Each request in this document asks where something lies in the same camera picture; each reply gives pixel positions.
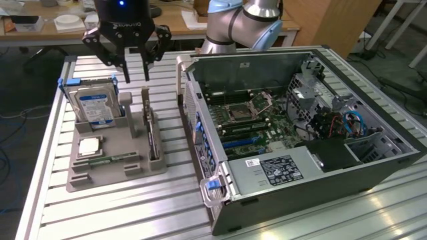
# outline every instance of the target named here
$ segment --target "circuit board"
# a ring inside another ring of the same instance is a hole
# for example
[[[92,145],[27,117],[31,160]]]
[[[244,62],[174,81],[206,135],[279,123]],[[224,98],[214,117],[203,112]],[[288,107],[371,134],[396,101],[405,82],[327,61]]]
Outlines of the circuit board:
[[[228,160],[291,149],[303,141],[282,97],[266,91],[247,102],[208,105],[208,110]]]

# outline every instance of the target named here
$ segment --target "white label sticker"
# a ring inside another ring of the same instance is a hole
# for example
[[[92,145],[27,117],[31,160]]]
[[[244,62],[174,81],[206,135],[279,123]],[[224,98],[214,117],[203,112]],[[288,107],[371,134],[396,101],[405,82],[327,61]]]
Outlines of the white label sticker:
[[[254,128],[254,129],[262,128],[262,127],[266,126],[266,124],[267,124],[266,122],[256,123],[256,124],[252,125],[252,128]]]
[[[114,121],[114,113],[106,105],[108,101],[106,94],[82,96],[80,102],[87,121],[95,125],[103,125]]]
[[[255,158],[255,159],[251,159],[251,160],[246,160],[246,165],[248,167],[254,167],[256,165],[260,165],[260,159],[259,158]]]
[[[240,62],[240,68],[248,68],[251,65],[250,62]]]
[[[231,132],[235,133],[235,132],[247,131],[247,130],[251,130],[251,128],[250,127],[239,128],[232,130]]]

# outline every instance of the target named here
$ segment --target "blue cable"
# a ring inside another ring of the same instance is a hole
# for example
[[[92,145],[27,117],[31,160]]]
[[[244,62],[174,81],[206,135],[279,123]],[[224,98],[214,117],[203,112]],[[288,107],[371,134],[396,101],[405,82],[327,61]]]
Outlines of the blue cable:
[[[348,112],[346,112],[346,113],[343,114],[343,116],[342,116],[342,121],[343,121],[343,123],[344,123],[344,127],[346,127],[348,133],[350,133],[350,134],[352,133],[352,130],[351,130],[351,128],[350,128],[350,126],[348,126],[348,123],[347,123],[347,115],[348,115],[348,114],[354,114],[354,115],[359,118],[359,121],[360,121],[360,129],[362,129],[362,131],[363,131],[363,136],[366,136],[366,135],[367,135],[367,126],[366,126],[364,123],[363,123],[363,117],[362,117],[362,115],[360,115],[356,111],[348,111]]]

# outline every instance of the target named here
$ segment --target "aluminum profile table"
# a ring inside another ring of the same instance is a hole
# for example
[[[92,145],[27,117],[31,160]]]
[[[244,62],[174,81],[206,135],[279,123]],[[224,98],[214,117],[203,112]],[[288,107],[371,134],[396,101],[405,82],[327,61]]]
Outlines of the aluminum profile table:
[[[427,145],[427,130],[328,49],[320,52],[360,89]],[[120,91],[134,93],[132,109],[142,108],[142,86],[150,86],[152,108],[159,116],[168,171],[164,174],[96,187],[66,191],[75,113],[58,90],[32,177],[16,240],[39,239],[423,239],[427,237],[427,161],[398,171],[374,189],[299,211],[231,234],[211,235],[207,209],[184,136],[176,104],[176,56],[168,52],[144,81],[142,59],[127,56],[131,83],[95,56],[66,62],[63,78],[92,79],[116,74]],[[326,72],[338,93],[347,91]]]

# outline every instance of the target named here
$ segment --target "cable on floor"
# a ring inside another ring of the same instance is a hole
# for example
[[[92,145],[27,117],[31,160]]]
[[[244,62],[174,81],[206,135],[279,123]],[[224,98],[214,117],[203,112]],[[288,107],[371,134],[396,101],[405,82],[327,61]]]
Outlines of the cable on floor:
[[[19,178],[19,173],[18,170],[15,168],[14,163],[11,162],[11,159],[4,151],[4,149],[0,147],[0,153],[3,154],[4,158],[3,160],[8,163],[8,169],[10,169],[10,173],[14,173],[14,177],[15,177],[15,183],[16,183],[16,199],[14,200],[14,202],[11,202],[11,204],[3,209],[0,210],[0,215],[3,215],[4,213],[10,212],[10,210],[12,209],[12,207],[20,202],[22,200],[22,180]]]
[[[19,145],[19,144],[22,143],[22,141],[23,141],[23,139],[24,139],[24,136],[26,136],[26,134],[27,134],[27,128],[26,128],[24,125],[22,126],[20,123],[11,123],[11,122],[2,122],[2,121],[0,121],[0,124],[2,124],[2,125],[7,125],[7,126],[18,126],[18,127],[20,128],[20,130],[22,130],[22,131],[18,131],[18,132],[12,135],[12,136],[15,136],[15,135],[20,132],[20,135],[19,135],[12,141],[10,141],[8,144],[0,145],[3,149],[8,149],[8,148],[11,148],[11,147],[14,147],[15,145]]]
[[[0,186],[2,186],[7,182],[7,179],[11,174],[11,163],[10,163],[10,160],[6,158],[0,158],[0,161],[3,162],[3,166],[2,166],[0,170],[3,171],[3,169],[6,169],[4,177],[0,180]]]
[[[380,82],[380,79],[383,79],[383,77],[380,77],[380,76],[378,76],[375,73],[374,73],[374,71],[371,70],[371,68],[368,67],[368,65],[364,63],[364,62],[362,62],[360,60],[354,60],[352,58],[350,58],[350,57],[347,57],[347,62],[354,62],[354,63],[359,63],[359,64],[362,64],[366,68],[367,68],[367,70],[370,71],[370,73],[372,74],[372,76],[376,78],[376,80]],[[405,109],[406,109],[406,111],[409,111],[411,114],[414,114],[414,115],[417,115],[417,116],[421,116],[421,117],[425,117],[425,114],[423,113],[418,113],[418,112],[414,112],[410,108],[409,108],[409,106],[407,106],[407,104],[409,104],[409,98],[407,98],[407,93],[405,93],[403,91],[400,91],[398,88],[395,88],[395,87],[392,87],[392,86],[390,86],[388,85],[388,87],[391,87],[394,90],[396,90],[400,94],[402,94],[402,96],[403,96],[403,107],[405,107]]]
[[[27,122],[27,113],[24,113],[24,119],[19,127],[12,131],[12,133],[4,139],[0,140],[0,144],[3,144],[22,130],[22,128],[24,128],[26,122]]]
[[[403,19],[406,20],[410,16],[410,14],[414,12],[414,10],[417,9],[417,7],[419,6],[419,4],[422,3],[423,0],[419,0],[418,3],[415,4],[415,7],[413,8],[411,11],[409,11],[409,14],[406,17],[403,17]],[[366,36],[363,34],[363,53],[360,53],[360,57],[364,60],[370,60],[372,59],[375,56],[378,56],[380,59],[386,59],[386,54],[380,51],[380,46],[383,45],[383,43],[386,42],[386,40],[388,39],[388,37],[392,35],[392,33],[400,28],[403,22],[400,22],[398,24],[398,26],[387,33],[387,36],[380,40],[380,42],[378,42],[375,50],[367,50],[366,48]]]
[[[28,113],[32,112],[34,110],[39,110],[39,109],[44,109],[44,108],[50,108],[50,107],[52,107],[52,105],[35,106],[35,107],[31,107],[31,108],[24,109],[24,110],[20,111],[20,113],[16,114],[16,115],[4,116],[4,115],[0,114],[0,118],[3,118],[3,119],[22,118],[22,119],[23,119],[23,118],[24,118],[24,114],[28,115]],[[50,116],[50,114],[44,114],[44,115],[40,115],[40,116],[27,116],[26,118],[27,118],[27,119],[42,119],[42,118],[46,118],[46,117],[48,117],[48,116]]]
[[[7,47],[6,51],[4,52],[0,52],[0,58],[7,55],[7,53],[10,52],[10,47]]]

